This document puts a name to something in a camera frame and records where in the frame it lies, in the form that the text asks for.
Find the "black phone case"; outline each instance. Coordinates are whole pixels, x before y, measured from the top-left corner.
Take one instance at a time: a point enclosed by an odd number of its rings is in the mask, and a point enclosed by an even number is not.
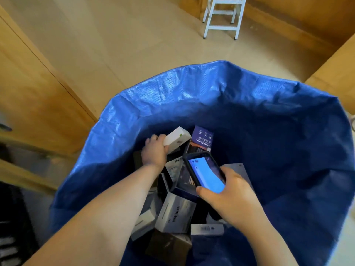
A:
[[[203,157],[203,155],[209,156],[213,160],[213,162],[215,164],[217,164],[216,161],[214,160],[214,158],[211,156],[211,153],[208,151],[197,152],[197,153],[187,153],[187,154],[184,154],[182,157],[182,160],[184,161],[185,166],[186,166],[187,170],[189,171],[189,174],[190,174],[193,182],[195,183],[195,186],[201,186],[201,183],[198,181],[198,178],[196,177],[195,172],[193,171],[193,168],[189,163],[189,160],[192,158]],[[220,169],[220,174],[222,176],[224,176],[224,179],[225,179],[225,175],[221,169]],[[213,218],[214,220],[220,220],[221,216],[217,213],[217,211],[214,210],[214,208],[211,205],[209,205],[207,202],[205,202],[205,203],[207,205],[208,212],[209,212],[209,215],[211,216],[211,218]]]

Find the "left arm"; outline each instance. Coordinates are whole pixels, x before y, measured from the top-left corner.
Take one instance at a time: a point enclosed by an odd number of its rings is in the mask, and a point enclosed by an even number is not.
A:
[[[147,139],[143,166],[87,204],[25,266],[119,265],[149,188],[165,166],[164,138]]]

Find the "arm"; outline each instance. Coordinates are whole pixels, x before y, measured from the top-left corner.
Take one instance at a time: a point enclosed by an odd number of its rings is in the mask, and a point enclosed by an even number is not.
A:
[[[149,188],[165,166],[164,138],[147,139],[143,166],[87,204],[25,265],[119,265]]]
[[[217,194],[197,187],[207,201],[228,223],[248,239],[259,266],[298,265],[282,236],[272,226],[250,185],[236,172],[221,167],[227,182]]]

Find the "woven plastic material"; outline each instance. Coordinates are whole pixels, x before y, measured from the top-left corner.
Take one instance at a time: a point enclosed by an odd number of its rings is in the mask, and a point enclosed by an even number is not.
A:
[[[226,61],[179,67],[113,97],[56,193],[54,231],[133,172],[132,152],[145,138],[178,126],[192,132],[194,125],[214,132],[212,156],[219,164],[244,164],[299,265],[324,265],[355,191],[351,129],[339,100]],[[130,243],[126,263],[140,263]],[[206,260],[189,263],[256,265],[251,247],[234,228]]]

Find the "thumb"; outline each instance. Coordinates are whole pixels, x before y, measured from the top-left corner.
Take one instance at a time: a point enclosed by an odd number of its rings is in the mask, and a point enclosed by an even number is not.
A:
[[[214,208],[218,200],[219,194],[214,193],[204,187],[197,187],[196,192],[198,196],[200,196],[203,200],[205,200],[209,205],[211,205]]]

